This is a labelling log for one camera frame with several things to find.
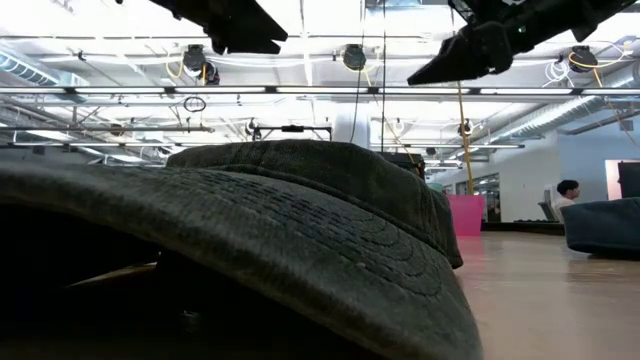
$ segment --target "pink box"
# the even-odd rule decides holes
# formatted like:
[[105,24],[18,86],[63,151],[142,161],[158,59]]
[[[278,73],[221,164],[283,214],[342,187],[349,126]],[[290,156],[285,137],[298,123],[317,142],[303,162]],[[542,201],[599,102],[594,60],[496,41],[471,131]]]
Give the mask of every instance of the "pink box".
[[481,195],[447,195],[453,214],[456,236],[480,236],[484,197]]

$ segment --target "hat crown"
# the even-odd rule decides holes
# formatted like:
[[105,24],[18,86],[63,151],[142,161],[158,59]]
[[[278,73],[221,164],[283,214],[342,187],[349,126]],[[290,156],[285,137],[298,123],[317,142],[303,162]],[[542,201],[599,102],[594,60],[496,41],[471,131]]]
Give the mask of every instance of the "hat crown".
[[171,156],[167,167],[249,173],[322,191],[383,217],[447,255],[454,266],[461,265],[449,206],[436,206],[446,198],[359,146],[312,140],[203,146]]

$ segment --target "man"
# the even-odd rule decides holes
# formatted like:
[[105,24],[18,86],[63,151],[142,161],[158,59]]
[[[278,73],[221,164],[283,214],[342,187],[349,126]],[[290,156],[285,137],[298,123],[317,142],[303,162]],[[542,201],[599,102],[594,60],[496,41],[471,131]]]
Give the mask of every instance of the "man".
[[564,224],[561,208],[565,206],[575,205],[575,199],[580,196],[580,184],[575,180],[563,180],[558,184],[558,192],[562,195],[553,203],[553,212],[558,217],[560,223]]

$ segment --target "white wall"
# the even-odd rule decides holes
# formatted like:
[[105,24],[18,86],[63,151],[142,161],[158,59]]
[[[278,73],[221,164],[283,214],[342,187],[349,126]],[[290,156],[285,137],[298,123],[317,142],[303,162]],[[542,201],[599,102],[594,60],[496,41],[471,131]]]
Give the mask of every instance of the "white wall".
[[559,135],[562,177],[580,183],[578,202],[607,200],[606,160],[640,160],[639,132],[630,132],[638,145],[611,124],[580,135]]
[[[544,213],[538,206],[543,201],[544,187],[555,187],[561,178],[555,132],[546,134],[543,140],[527,141],[524,144],[524,149],[497,151],[491,155],[489,163],[471,164],[474,178],[500,174],[503,222],[545,220]],[[449,185],[467,180],[466,169],[443,174],[437,175],[434,182]]]

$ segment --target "metal pole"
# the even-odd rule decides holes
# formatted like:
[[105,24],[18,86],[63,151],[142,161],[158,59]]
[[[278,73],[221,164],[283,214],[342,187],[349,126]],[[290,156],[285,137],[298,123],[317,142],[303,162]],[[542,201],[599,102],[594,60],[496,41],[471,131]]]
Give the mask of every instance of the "metal pole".
[[29,113],[35,114],[37,117],[42,118],[43,120],[49,121],[49,120],[54,120],[63,124],[67,124],[67,125],[75,125],[73,123],[73,121],[69,120],[69,119],[65,119],[63,117],[48,113],[46,111],[42,111],[36,107],[30,106],[30,105],[26,105],[21,101],[12,99],[9,96],[5,96],[5,95],[0,95],[0,101],[7,103],[7,104],[11,104],[17,108],[20,108],[22,110],[26,110]]
[[158,127],[92,127],[92,128],[83,128],[83,127],[69,127],[69,128],[61,128],[61,127],[29,127],[29,126],[14,126],[14,127],[0,127],[0,132],[10,132],[10,131],[71,131],[71,132],[87,132],[87,131],[97,131],[97,132],[134,132],[134,131],[142,131],[142,132],[215,132],[213,128],[207,127],[194,127],[191,129],[187,129],[185,127],[166,127],[166,128],[158,128]]

